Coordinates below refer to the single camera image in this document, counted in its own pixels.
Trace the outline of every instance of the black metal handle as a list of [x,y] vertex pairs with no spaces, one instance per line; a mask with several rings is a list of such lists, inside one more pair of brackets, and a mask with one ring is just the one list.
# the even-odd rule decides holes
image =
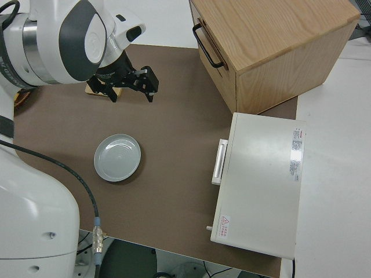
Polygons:
[[205,46],[203,45],[203,43],[201,42],[199,36],[197,35],[196,33],[196,30],[200,29],[202,27],[201,23],[197,24],[197,25],[194,25],[193,28],[192,28],[192,31],[193,31],[193,34],[196,38],[196,41],[198,42],[199,46],[201,47],[202,51],[204,52],[204,54],[206,55],[206,58],[209,60],[211,66],[213,68],[220,68],[222,66],[224,66],[224,63],[223,62],[220,62],[220,63],[215,63],[213,61],[213,59],[211,58],[210,54],[208,53],[208,51],[206,50]]

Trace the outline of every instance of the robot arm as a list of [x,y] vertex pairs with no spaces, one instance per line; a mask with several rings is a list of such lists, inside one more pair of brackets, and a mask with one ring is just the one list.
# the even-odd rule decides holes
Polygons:
[[[151,101],[158,80],[150,67],[136,71],[125,53],[145,26],[119,1],[30,0],[30,12],[18,13],[19,2],[13,0],[0,12],[11,7],[11,14],[0,15],[0,210],[5,227],[0,231],[0,269],[8,278],[71,278],[78,206],[61,183],[8,148],[13,97],[19,88],[88,81],[94,92],[114,101],[113,86],[139,90]],[[99,222],[94,224],[97,255]]]
[[145,30],[117,1],[30,0],[30,13],[18,14],[2,28],[1,56],[8,56],[13,77],[3,75],[10,82],[20,80],[12,82],[18,87],[88,81],[112,101],[112,87],[130,87],[152,101],[156,76],[150,67],[136,71],[125,53]]

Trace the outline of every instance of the gray plate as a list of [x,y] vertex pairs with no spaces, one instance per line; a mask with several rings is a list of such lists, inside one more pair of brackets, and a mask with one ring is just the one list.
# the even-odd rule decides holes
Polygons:
[[122,181],[130,177],[140,162],[138,142],[126,134],[106,138],[95,151],[94,167],[106,181]]

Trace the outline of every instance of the table surface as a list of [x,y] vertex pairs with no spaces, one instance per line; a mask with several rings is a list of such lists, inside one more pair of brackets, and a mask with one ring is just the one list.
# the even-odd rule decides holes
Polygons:
[[[217,146],[228,138],[232,114],[196,49],[132,45],[136,68],[150,65],[160,85],[153,103],[125,89],[117,103],[84,93],[85,84],[46,86],[15,117],[15,143],[75,169],[91,187],[109,236],[278,277],[281,259],[210,241],[219,187],[211,184]],[[294,118],[296,99],[265,112]],[[102,180],[94,152],[108,136],[134,137],[141,162],[127,180]],[[81,229],[91,231],[93,209],[82,186],[63,169],[20,154],[61,181],[76,198]]]
[[[371,274],[371,43],[349,41],[327,81],[299,96],[307,122],[296,277]],[[291,277],[283,260],[281,278]]]

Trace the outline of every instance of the wooden drawer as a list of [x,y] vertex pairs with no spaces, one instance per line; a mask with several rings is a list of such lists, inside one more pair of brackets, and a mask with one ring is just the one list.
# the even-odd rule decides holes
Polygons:
[[348,0],[190,0],[200,57],[231,112],[259,114],[320,84],[354,30]]
[[201,24],[202,28],[196,31],[197,36],[204,45],[207,53],[209,54],[212,61],[215,63],[223,63],[223,66],[215,68],[211,65],[204,51],[199,48],[199,55],[202,63],[204,64],[206,70],[208,71],[211,79],[218,88],[223,100],[227,104],[231,112],[236,111],[236,73],[233,68],[230,67],[231,62],[223,57],[220,53],[219,48],[215,44],[215,40],[212,38],[208,31],[207,22],[201,17],[197,9],[190,2],[192,16],[194,24]]

